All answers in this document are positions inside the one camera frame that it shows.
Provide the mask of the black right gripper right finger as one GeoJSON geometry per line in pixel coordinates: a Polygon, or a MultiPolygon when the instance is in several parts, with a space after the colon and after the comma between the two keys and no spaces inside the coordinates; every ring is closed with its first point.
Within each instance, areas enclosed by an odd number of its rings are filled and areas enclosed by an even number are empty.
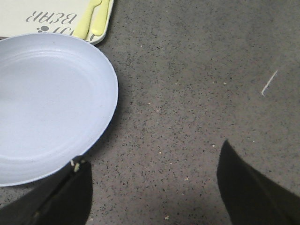
{"type": "Polygon", "coordinates": [[[300,198],[247,164],[228,141],[217,167],[221,198],[234,225],[298,225],[300,198]]]}

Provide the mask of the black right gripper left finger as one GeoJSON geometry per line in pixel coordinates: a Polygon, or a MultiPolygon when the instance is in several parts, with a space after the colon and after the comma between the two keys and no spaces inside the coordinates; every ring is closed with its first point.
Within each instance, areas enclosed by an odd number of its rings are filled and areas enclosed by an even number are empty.
{"type": "Polygon", "coordinates": [[[92,205],[91,163],[70,160],[38,187],[0,210],[2,225],[84,225],[92,205]]]}

